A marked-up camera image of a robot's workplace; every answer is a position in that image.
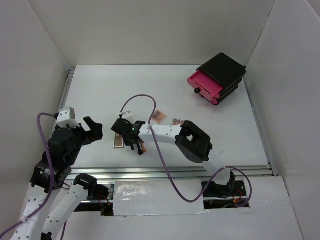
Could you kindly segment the pink makeup brush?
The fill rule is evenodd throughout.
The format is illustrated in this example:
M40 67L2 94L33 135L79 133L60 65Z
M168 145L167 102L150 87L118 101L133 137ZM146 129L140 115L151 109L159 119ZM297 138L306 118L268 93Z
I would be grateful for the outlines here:
M145 148L145 145L143 142L140 143L141 144L141 150L143 153L146 153L147 152L147 149Z

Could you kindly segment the black makeup brush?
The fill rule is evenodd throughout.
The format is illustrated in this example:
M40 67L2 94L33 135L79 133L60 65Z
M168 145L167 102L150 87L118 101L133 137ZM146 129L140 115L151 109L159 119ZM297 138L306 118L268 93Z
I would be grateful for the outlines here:
M144 154L143 151L142 151L142 149L141 149L141 143L138 143L138 144L137 144L137 150L138 150L138 154L139 154L140 156Z

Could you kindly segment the pink top drawer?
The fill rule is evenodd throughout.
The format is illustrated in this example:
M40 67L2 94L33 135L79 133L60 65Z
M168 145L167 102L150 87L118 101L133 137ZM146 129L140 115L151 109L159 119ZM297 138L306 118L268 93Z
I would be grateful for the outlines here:
M193 75L187 79L187 83L194 88L196 94L214 96L217 93L221 94L223 86L201 70L197 70Z

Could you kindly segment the pink drawer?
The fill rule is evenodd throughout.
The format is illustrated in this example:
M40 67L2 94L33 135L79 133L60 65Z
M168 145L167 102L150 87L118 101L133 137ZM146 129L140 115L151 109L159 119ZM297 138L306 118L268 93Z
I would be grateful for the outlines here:
M194 88L196 94L214 96L217 93L221 94L223 86L201 70L197 70L193 75L187 79L187 83Z
M217 93L214 96L209 95L205 95L204 92L200 94L202 98L205 98L206 100L208 100L211 104L217 106L220 104L220 102L222 101L222 97L220 93Z

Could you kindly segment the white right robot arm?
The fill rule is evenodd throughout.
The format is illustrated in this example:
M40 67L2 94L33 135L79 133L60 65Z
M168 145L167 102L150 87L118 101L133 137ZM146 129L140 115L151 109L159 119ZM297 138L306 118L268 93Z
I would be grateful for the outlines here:
M157 125L136 121L134 124L118 118L111 130L124 140L129 147L155 142L178 147L192 163L201 164L213 179L213 189L218 195L228 196L235 190L235 175L219 159L213 150L211 138L191 121L180 125Z

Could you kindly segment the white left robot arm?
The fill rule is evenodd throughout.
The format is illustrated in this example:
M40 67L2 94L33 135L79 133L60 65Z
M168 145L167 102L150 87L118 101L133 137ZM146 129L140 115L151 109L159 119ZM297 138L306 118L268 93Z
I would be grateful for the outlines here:
M9 228L14 231L13 240L53 240L81 201L91 200L98 194L97 179L81 173L60 204L50 210L81 148L103 138L102 124L94 122L89 116L84 118L88 131L71 117L67 118L66 123L59 117L58 114L54 116L56 126L49 140L44 137L41 122L37 122L44 153L34 167L23 215L18 223Z

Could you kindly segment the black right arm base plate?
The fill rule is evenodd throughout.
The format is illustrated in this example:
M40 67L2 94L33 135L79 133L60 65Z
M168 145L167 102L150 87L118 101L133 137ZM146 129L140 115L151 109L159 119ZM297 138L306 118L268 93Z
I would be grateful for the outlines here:
M232 190L226 186L218 186L216 183L211 182L203 193L204 198L227 199L232 197L242 199L246 196L247 192L242 180L236 180Z

